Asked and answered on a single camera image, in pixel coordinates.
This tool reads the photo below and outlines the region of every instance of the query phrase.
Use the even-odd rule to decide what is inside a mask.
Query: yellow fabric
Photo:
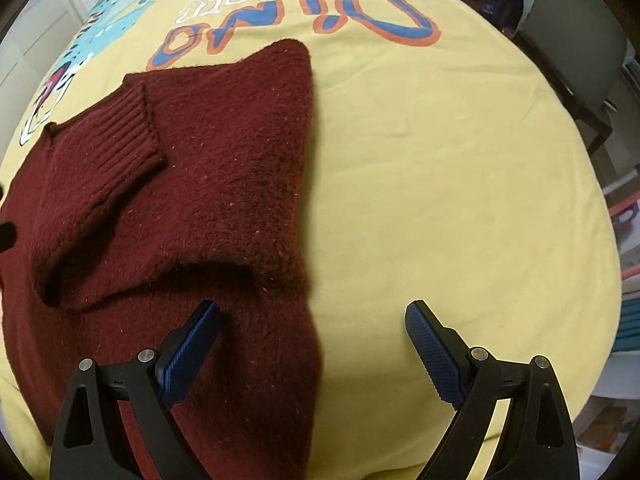
[[[431,20],[433,33],[418,45],[385,37],[379,23],[353,13],[339,30],[318,33],[322,16],[316,22],[301,0],[280,0],[271,4],[277,24],[237,27],[220,52],[208,54],[203,31],[259,0],[113,1],[127,8],[98,18],[104,34],[125,28],[117,17],[145,10],[78,70],[47,120],[72,117],[126,73],[145,70],[176,27],[204,24],[168,41],[166,54],[193,42],[173,66],[235,62],[281,38],[297,38],[311,52],[316,110],[301,242],[324,375],[310,479],[413,479],[440,441],[453,412],[438,400],[403,327],[405,307],[418,298],[470,346],[499,359],[548,356],[577,415],[616,330],[618,258],[571,117],[506,38],[457,0],[404,0],[417,21],[397,0],[360,0],[380,22],[425,29],[420,16]],[[337,0],[324,1],[338,16]],[[42,129],[20,146],[32,110],[0,168],[4,185]],[[6,399],[15,387],[6,362],[2,374]],[[45,452],[29,437],[24,403],[5,400],[4,408],[21,458],[41,470]],[[504,408],[470,478],[482,478],[488,466]]]

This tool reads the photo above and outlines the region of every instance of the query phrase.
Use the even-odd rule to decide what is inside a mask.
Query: red wool fabric
[[[308,52],[284,40],[127,75],[46,127],[0,211],[18,230],[0,276],[8,357],[48,442],[82,358],[128,361],[210,299],[223,329],[178,425],[213,478],[305,477],[321,374],[296,238],[311,105]]]

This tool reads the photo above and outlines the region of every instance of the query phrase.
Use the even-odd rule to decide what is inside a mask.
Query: silver bolt
[[[480,348],[477,346],[472,349],[471,357],[476,361],[485,361],[489,357],[489,352],[487,352],[484,348]]]
[[[80,361],[78,368],[80,368],[83,372],[85,372],[89,368],[91,368],[93,365],[94,365],[94,360],[87,358],[87,359],[82,359],[82,361]]]
[[[154,357],[156,357],[156,353],[151,348],[147,348],[138,354],[138,361],[148,363]]]
[[[551,366],[549,359],[543,357],[542,355],[537,356],[534,361],[538,368],[549,368]]]

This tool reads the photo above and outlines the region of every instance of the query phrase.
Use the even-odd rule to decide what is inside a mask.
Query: bed
[[[308,478],[413,479],[453,411],[402,325],[422,298],[469,345],[548,356],[576,416],[620,315],[612,227],[574,122],[536,67],[458,0],[100,0],[0,166],[125,74],[234,62],[282,38],[312,57],[302,247],[324,374]],[[48,450],[0,352],[18,456]],[[471,478],[484,476],[501,406]]]

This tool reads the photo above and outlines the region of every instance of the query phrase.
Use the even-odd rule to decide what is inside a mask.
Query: blue gripper pad
[[[455,330],[440,324],[422,300],[406,308],[404,325],[438,395],[459,410],[472,381],[469,348]]]
[[[180,328],[172,330],[158,348],[156,381],[165,409],[183,402],[204,359],[220,332],[222,313],[213,301],[203,301]]]

